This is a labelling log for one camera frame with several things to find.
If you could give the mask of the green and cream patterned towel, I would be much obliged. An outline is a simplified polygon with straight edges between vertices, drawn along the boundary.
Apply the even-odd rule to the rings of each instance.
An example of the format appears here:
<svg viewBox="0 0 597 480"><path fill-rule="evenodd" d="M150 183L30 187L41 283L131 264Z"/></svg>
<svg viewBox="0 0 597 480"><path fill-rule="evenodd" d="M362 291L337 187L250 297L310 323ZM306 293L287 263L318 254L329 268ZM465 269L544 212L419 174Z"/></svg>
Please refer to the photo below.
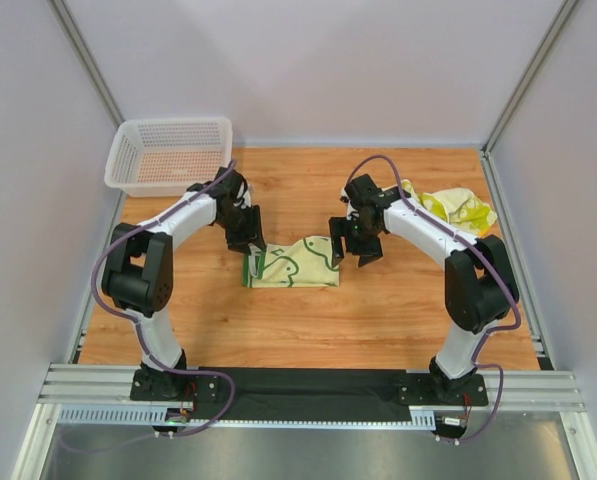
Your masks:
<svg viewBox="0 0 597 480"><path fill-rule="evenodd" d="M241 282L247 288L338 287L339 268L332 264L332 242L308 236L292 245L268 243L243 260Z"/></svg>

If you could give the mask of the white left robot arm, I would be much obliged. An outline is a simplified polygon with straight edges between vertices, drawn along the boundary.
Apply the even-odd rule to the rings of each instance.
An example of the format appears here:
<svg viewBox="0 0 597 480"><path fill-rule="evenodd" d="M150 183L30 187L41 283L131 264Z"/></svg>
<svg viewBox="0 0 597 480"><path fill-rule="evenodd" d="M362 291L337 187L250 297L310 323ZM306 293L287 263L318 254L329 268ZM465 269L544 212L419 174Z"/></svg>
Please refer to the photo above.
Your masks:
<svg viewBox="0 0 597 480"><path fill-rule="evenodd" d="M118 224L96 261L91 291L108 313L131 322L142 364L181 375L184 351L170 322L174 253L199 230L217 225L227 248L245 256L265 250L260 207L253 204L236 163L221 167L209 182L189 187L172 206L136 225Z"/></svg>

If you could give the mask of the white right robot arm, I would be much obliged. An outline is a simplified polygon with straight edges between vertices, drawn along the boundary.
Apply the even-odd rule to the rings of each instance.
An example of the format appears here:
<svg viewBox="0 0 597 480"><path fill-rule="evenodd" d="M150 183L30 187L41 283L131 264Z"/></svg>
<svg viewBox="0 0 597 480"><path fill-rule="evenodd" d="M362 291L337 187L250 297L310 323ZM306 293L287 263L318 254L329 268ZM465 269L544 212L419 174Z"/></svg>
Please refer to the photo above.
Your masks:
<svg viewBox="0 0 597 480"><path fill-rule="evenodd" d="M332 217L332 263L347 254L360 268L383 257L382 234L402 238L442 267L444 303L452 321L430 375L447 396L463 387L481 365L478 356L497 331L517 329L522 318L519 291L504 242L495 235L467 234L432 215L400 187L348 183L343 217Z"/></svg>

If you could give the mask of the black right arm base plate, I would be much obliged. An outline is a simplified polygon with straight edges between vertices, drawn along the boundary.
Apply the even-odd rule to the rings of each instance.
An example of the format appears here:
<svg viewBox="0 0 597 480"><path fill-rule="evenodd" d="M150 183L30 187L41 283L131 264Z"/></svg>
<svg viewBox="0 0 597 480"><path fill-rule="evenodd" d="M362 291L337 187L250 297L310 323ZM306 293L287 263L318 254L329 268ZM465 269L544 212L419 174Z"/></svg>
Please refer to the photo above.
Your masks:
<svg viewBox="0 0 597 480"><path fill-rule="evenodd" d="M450 380L447 385L430 373L406 373L395 383L396 401L407 406L487 406L487 389L481 375Z"/></svg>

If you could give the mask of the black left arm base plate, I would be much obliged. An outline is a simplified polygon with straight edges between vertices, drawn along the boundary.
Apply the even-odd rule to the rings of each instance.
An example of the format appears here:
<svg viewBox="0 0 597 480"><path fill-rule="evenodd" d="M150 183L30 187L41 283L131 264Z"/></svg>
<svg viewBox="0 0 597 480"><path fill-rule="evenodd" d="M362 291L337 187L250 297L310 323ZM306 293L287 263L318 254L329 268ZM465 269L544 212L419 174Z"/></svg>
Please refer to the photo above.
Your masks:
<svg viewBox="0 0 597 480"><path fill-rule="evenodd" d="M226 401L229 395L229 385L216 376L185 376L137 370L132 380L129 398L143 402L217 403Z"/></svg>

